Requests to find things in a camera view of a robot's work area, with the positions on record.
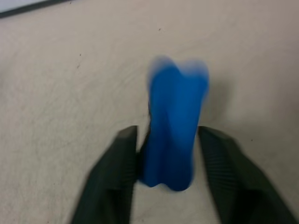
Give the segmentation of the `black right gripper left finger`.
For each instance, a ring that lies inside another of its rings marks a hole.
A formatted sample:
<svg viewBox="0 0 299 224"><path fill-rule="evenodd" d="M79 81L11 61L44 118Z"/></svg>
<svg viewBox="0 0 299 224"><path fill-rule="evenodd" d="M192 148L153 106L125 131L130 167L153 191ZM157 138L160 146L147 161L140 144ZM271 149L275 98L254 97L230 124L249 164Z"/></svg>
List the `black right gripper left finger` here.
<svg viewBox="0 0 299 224"><path fill-rule="evenodd" d="M120 130L87 176L71 224L130 224L137 126Z"/></svg>

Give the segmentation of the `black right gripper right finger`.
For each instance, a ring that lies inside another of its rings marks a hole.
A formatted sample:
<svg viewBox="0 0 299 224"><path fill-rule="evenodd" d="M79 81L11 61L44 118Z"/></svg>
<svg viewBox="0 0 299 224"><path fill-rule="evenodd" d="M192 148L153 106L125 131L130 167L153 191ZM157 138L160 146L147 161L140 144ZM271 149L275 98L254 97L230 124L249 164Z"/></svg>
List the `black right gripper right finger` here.
<svg viewBox="0 0 299 224"><path fill-rule="evenodd" d="M221 224L299 224L234 138L206 126L199 126L198 137Z"/></svg>

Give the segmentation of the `blue whiteboard eraser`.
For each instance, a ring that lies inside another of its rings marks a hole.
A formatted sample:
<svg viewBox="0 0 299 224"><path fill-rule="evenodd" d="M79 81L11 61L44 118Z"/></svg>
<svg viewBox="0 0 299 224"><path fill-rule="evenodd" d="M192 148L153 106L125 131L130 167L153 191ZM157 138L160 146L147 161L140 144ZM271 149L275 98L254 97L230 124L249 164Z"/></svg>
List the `blue whiteboard eraser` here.
<svg viewBox="0 0 299 224"><path fill-rule="evenodd" d="M138 178L148 187L164 184L183 191L193 180L193 146L209 90L208 68L202 61L177 64L160 57L150 69L147 86L150 121Z"/></svg>

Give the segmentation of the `black-framed whiteboard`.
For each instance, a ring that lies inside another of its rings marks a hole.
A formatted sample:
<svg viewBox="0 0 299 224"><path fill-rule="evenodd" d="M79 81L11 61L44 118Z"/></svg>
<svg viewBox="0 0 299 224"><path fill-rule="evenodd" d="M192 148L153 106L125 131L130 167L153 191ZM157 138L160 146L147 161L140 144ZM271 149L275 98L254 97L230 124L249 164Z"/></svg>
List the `black-framed whiteboard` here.
<svg viewBox="0 0 299 224"><path fill-rule="evenodd" d="M0 0L0 19L72 0Z"/></svg>

